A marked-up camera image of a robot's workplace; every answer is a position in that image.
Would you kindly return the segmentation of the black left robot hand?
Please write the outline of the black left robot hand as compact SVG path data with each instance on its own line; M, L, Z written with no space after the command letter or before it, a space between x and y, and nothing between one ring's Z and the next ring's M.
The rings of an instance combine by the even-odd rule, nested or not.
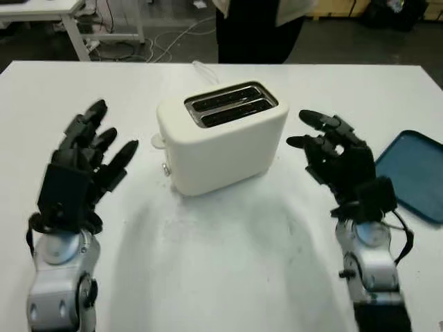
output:
M126 176L126 166L138 149L138 141L130 140L107 163L105 153L117 137L111 127L101 134L97 130L108 107L103 99L95 101L83 114L78 114L66 128L65 137L53 153L52 161L65 167L86 171L90 175L86 203L92 209L106 192L113 191Z

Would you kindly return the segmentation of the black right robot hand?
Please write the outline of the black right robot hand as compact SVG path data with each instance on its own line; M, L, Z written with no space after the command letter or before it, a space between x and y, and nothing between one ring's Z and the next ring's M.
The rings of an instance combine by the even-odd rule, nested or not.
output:
M305 169L319 184L330 188L339 205L356 201L357 187L376 178L374 157L366 141L337 115L303 109L299 118L322 134L291 136L286 143L304 151Z

